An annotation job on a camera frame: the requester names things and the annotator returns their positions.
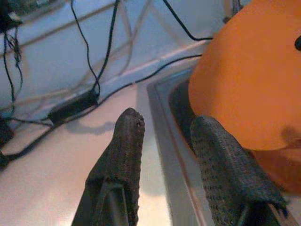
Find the sink basin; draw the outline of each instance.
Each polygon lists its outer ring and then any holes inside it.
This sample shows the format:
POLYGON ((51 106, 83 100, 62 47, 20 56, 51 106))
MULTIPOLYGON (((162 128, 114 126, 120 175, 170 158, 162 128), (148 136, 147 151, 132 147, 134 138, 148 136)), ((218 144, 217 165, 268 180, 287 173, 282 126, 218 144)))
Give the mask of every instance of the sink basin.
MULTIPOLYGON (((191 73, 191 68, 173 73, 150 84, 147 91, 173 225, 214 226, 190 139, 190 125, 196 118, 188 98, 191 73)), ((290 213, 287 220, 288 225, 298 225, 290 213)))

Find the electrical cord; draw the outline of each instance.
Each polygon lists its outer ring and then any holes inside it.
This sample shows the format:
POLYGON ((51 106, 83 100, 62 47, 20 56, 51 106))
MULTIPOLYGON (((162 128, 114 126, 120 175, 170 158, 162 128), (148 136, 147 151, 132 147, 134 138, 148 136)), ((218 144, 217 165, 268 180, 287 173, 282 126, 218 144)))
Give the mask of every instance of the electrical cord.
MULTIPOLYGON (((90 54, 89 54, 90 48, 89 48, 89 43, 88 43, 88 41, 87 41, 87 39, 86 39, 86 37, 85 37, 83 31, 81 30, 81 27, 80 27, 80 25, 79 25, 79 20, 78 20, 78 18, 77 18, 77 16, 76 16, 76 13, 75 13, 75 11, 74 11, 74 8, 73 8, 73 4, 74 4, 74 0, 71 0, 71 3, 70 3, 71 11, 72 11, 72 13, 73 13, 73 16, 74 16, 74 19, 75 19, 75 21, 76 21, 77 27, 78 27, 78 29, 79 29, 80 35, 81 35, 81 37, 83 38, 83 40, 84 40, 84 42, 85 42, 85 44, 86 44, 86 48, 87 48, 87 63, 88 63, 88 66, 89 66, 89 69, 90 69, 91 73, 93 74, 93 76, 95 77, 95 80, 97 81, 97 76, 96 76, 96 74, 95 74, 95 72, 94 72, 94 70, 93 70, 93 68, 92 68, 92 66, 91 66, 91 63, 90 63, 90 54)), ((97 86, 98 86, 98 92, 100 92, 100 85, 99 85, 99 82, 97 82, 97 86)))
MULTIPOLYGON (((143 9, 141 10, 141 13, 139 15, 139 18, 137 19, 137 22, 136 22, 136 26, 134 28, 134 31, 133 31, 133 36, 131 39, 129 39, 128 41, 126 41, 124 44, 122 44, 121 46, 117 47, 116 49, 114 49, 112 52, 111 52, 111 56, 110 58, 113 59, 113 56, 115 57, 120 57, 121 56, 121 53, 120 51, 121 50, 124 50, 125 47, 127 47, 131 42, 133 42, 139 32, 139 29, 140 29, 140 26, 142 25, 142 21, 143 19, 145 18, 145 15, 148 11, 148 8, 149 6, 151 5, 151 3, 153 2, 153 0, 147 0, 147 2, 144 4, 144 7, 143 9)), ((118 75, 121 75, 123 72, 125 71, 125 69, 123 69, 123 71, 120 71, 118 73, 118 75)), ((37 102, 37 101, 40 101, 40 100, 45 100, 45 99, 51 99, 51 98, 57 98, 57 97, 66 97, 68 95, 71 95, 72 93, 76 92, 80 87, 82 87, 86 80, 90 77, 89 74, 86 74, 79 82, 77 85, 75 85, 74 87, 72 88, 68 88, 68 89, 61 89, 61 90, 56 90, 56 91, 53 91, 51 93, 47 93, 47 94, 42 94, 42 95, 38 95, 38 96, 34 96, 34 97, 29 97, 29 98, 26 98, 26 99, 22 99, 22 100, 16 100, 15 103, 14 103, 14 106, 17 106, 17 105, 28 105, 30 103, 33 103, 33 102, 37 102)), ((1 107, 0 108, 0 111, 4 111, 4 110, 7 110, 9 108, 11 108, 12 105, 7 105, 5 107, 1 107)))
POLYGON ((182 60, 185 60, 185 59, 191 59, 191 58, 196 58, 196 57, 201 57, 202 54, 198 54, 198 55, 192 55, 192 56, 184 56, 184 57, 181 57, 181 58, 178 58, 176 60, 173 60, 173 61, 170 61, 166 64, 164 64, 163 66, 161 66, 159 69, 157 69, 155 72, 151 73, 149 76, 145 77, 145 78, 142 78, 142 79, 139 79, 135 82, 129 82, 128 84, 126 85, 123 85, 121 87, 119 87, 118 89, 112 91, 111 93, 109 93, 105 98, 103 98, 97 105, 91 107, 90 109, 86 110, 85 112, 81 113, 81 114, 78 114, 78 115, 75 115, 73 117, 70 117, 66 120, 63 120, 61 122, 59 122, 58 124, 50 127, 48 130, 46 130, 42 135, 40 135, 37 139, 35 139, 32 143, 30 143, 27 147, 25 147, 22 151, 20 151, 19 153, 16 153, 16 154, 9 154, 9 155, 6 155, 6 157, 10 160, 10 161, 13 161, 13 160, 16 160, 16 159, 19 159, 20 157, 23 157, 24 155, 28 154, 30 151, 33 150, 33 148, 35 148, 42 140, 43 138, 45 138, 48 134, 50 134, 51 132, 53 132, 56 128, 66 124, 66 123, 69 123, 71 121, 74 121, 74 120, 77 120, 77 119, 80 119, 88 114, 90 114, 92 111, 96 110, 98 107, 100 107, 107 99, 109 99, 112 95, 114 95, 115 93, 117 93, 118 91, 132 85, 133 83, 139 83, 139 82, 142 82, 142 81, 145 81, 151 77, 153 77, 154 75, 156 75, 158 72, 160 72, 161 70, 163 70, 164 68, 166 68, 167 66, 173 64, 173 63, 176 63, 176 62, 179 62, 179 61, 182 61, 182 60))
POLYGON ((119 3, 119 0, 116 0, 115 3, 114 3, 114 9, 113 9, 113 15, 112 15, 112 20, 111 20, 111 25, 110 25, 110 32, 109 32, 109 42, 108 42, 108 48, 107 48, 107 52, 106 52, 106 55, 105 55, 105 59, 104 59, 104 63, 103 63, 103 66, 97 76, 97 79, 92 87, 91 90, 94 90, 97 83, 99 82, 106 66, 107 66, 107 63, 109 61, 109 57, 110 57, 110 51, 111 51, 111 47, 112 47, 112 39, 113 39, 113 31, 114 31, 114 25, 115 25, 115 20, 116 20, 116 14, 117 14, 117 9, 118 9, 118 3, 119 3))
POLYGON ((7 38, 8 38, 8 34, 7 34, 6 31, 4 31, 4 54, 3 54, 3 62, 4 62, 4 67, 5 67, 6 75, 8 77, 8 81, 9 81, 9 84, 10 84, 11 100, 12 100, 12 103, 13 103, 10 115, 13 116, 14 113, 15 113, 14 102, 15 102, 16 98, 15 98, 15 87, 14 87, 13 81, 12 81, 12 79, 10 77, 10 74, 9 74, 9 71, 8 71, 8 65, 7 65, 7 62, 6 62, 7 38))
POLYGON ((38 120, 38 121, 35 121, 35 120, 23 120, 23 119, 18 119, 18 118, 15 118, 15 117, 5 118, 5 121, 19 121, 19 122, 27 123, 27 124, 35 124, 35 125, 50 126, 50 127, 53 126, 50 123, 41 122, 40 120, 38 120))
POLYGON ((203 41, 203 40, 212 40, 213 37, 207 37, 207 38, 196 38, 195 36, 193 36, 190 31, 187 29, 187 27, 185 26, 185 24, 182 22, 182 20, 179 18, 179 16, 176 14, 176 12, 174 11, 174 9, 171 7, 171 5, 168 3, 167 0, 163 0, 163 2, 165 3, 165 5, 167 6, 167 8, 169 9, 169 11, 172 13, 172 15, 174 16, 174 18, 177 20, 177 22, 180 24, 180 26, 182 27, 182 29, 186 32, 186 34, 194 41, 203 41))
MULTIPOLYGON (((192 38, 193 40, 211 40, 212 37, 208 37, 208 38, 196 38, 194 37, 193 35, 191 35, 191 33, 189 32, 189 30, 186 28, 186 26, 183 24, 183 22, 180 20, 180 18, 178 17, 178 15, 175 13, 175 11, 172 9, 172 7, 170 6, 170 4, 163 0, 166 4, 166 6, 169 8, 169 10, 171 11, 171 13, 173 13, 174 17, 176 18, 176 20, 178 21, 178 23, 180 25, 182 25, 182 28, 186 31, 186 33, 189 35, 190 34, 190 38, 192 38)), ((127 47, 136 37, 137 35, 137 31, 139 30, 140 28, 140 25, 142 24, 142 20, 147 12, 147 8, 149 7, 149 5, 151 4, 152 0, 148 0, 144 7, 143 7, 143 10, 140 14, 140 18, 137 20, 137 23, 136 23, 136 28, 134 28, 134 31, 133 31, 133 38, 131 40, 128 40, 126 41, 124 44, 122 44, 120 47, 116 48, 115 50, 112 51, 111 53, 111 56, 112 57, 113 55, 116 56, 116 53, 119 53, 118 56, 120 56, 120 51, 123 50, 125 47, 127 47)), ((42 95, 38 95, 38 96, 34 96, 34 97, 29 97, 29 98, 26 98, 26 99, 22 99, 22 100, 16 100, 15 103, 13 104, 14 106, 17 106, 17 105, 27 105, 27 104, 30 104, 30 103, 33 103, 33 102, 37 102, 37 101, 40 101, 40 100, 44 100, 44 99, 51 99, 51 98, 57 98, 57 97, 66 97, 70 94, 73 94, 74 92, 76 92, 77 90, 79 90, 84 84, 85 82, 87 81, 87 79, 90 77, 89 74, 85 75, 83 77, 83 79, 81 79, 78 84, 76 84, 74 87, 72 88, 68 88, 68 89, 61 89, 61 90, 56 90, 56 91, 53 91, 51 93, 47 93, 47 94, 42 94, 42 95)), ((7 110, 9 108, 12 108, 13 105, 7 105, 7 106, 4 106, 4 107, 1 107, 0 108, 0 111, 4 111, 4 110, 7 110)))
POLYGON ((18 27, 15 28, 15 36, 13 37, 11 35, 8 35, 6 40, 8 42, 8 46, 14 52, 15 67, 18 69, 19 75, 20 75, 20 87, 19 87, 19 90, 15 94, 15 97, 17 99, 19 93, 22 90, 22 86, 23 86, 23 73, 22 73, 22 70, 19 65, 21 62, 22 55, 21 55, 21 50, 20 50, 19 41, 18 41, 18 27))

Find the white surface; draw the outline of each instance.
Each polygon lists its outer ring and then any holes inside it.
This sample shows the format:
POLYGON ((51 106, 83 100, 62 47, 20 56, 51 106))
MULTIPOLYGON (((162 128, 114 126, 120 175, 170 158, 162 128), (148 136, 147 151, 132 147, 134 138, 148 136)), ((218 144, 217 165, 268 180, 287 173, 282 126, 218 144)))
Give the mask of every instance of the white surface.
MULTIPOLYGON (((109 2, 109 0, 89 0, 89 2, 91 1, 109 2)), ((85 0, 75 1, 74 7, 79 15, 82 10, 80 2, 90 7, 85 0)), ((135 26, 144 3, 144 0, 126 1, 132 27, 135 26)), ((212 35, 213 32, 219 30, 223 25, 224 12, 222 1, 220 0, 170 0, 170 4, 195 36, 212 35)), ((66 14, 69 15, 71 13, 69 2, 62 9, 66 10, 66 14)), ((89 14, 80 22, 90 44, 91 63, 96 72, 99 72, 102 66, 99 61, 106 52, 111 15, 112 6, 110 4, 109 7, 99 10, 97 13, 89 14)), ((61 20, 60 17, 54 17, 51 20, 49 18, 48 15, 43 17, 43 20, 45 20, 43 26, 34 24, 34 21, 21 26, 20 41, 22 42, 22 39, 30 39, 28 37, 39 32, 39 30, 50 29, 57 21, 61 20)), ((126 40, 122 18, 118 13, 114 29, 113 49, 122 45, 126 40)), ((134 42, 133 57, 129 70, 146 66, 149 62, 158 60, 162 55, 186 48, 191 44, 195 44, 195 42, 190 40, 178 25, 163 1, 154 0, 154 4, 149 10, 134 42)), ((75 23, 71 23, 69 26, 65 26, 46 37, 23 46, 21 50, 24 87, 20 94, 20 99, 73 86, 82 76, 87 73, 90 74, 86 60, 86 47, 75 23)), ((126 58, 127 56, 123 55, 116 60, 110 60, 101 80, 112 79, 112 75, 119 72, 126 58)), ((18 87, 20 80, 18 71, 14 67, 14 56, 12 53, 8 54, 7 61, 13 81, 18 87)), ((0 64, 0 74, 2 75, 0 78, 0 106, 5 106, 11 101, 10 86, 5 76, 3 63, 0 64)), ((26 111, 27 109, 17 108, 17 112, 20 112, 21 115, 26 111)))
MULTIPOLYGON (((0 174, 0 225, 71 225, 88 173, 109 144, 116 119, 128 107, 144 116, 146 127, 138 225, 171 225, 146 83, 149 81, 120 91, 83 119, 58 128, 29 155, 11 163, 0 174)), ((41 132, 36 128, 20 131, 3 152, 19 151, 41 132)))

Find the orange object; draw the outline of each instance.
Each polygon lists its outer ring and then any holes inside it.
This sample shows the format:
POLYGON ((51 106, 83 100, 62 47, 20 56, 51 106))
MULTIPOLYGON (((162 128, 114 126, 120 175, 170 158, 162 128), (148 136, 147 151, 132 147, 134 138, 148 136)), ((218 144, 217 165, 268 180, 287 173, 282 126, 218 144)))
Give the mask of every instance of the orange object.
POLYGON ((273 179, 281 186, 289 190, 288 182, 294 183, 301 193, 300 176, 293 182, 301 149, 286 148, 301 139, 301 52, 294 46, 300 9, 301 0, 253 0, 244 7, 203 54, 189 98, 196 115, 215 117, 243 147, 258 150, 255 157, 268 151, 256 157, 259 164, 277 174, 273 179), (287 167, 282 175, 276 170, 281 161, 287 167))

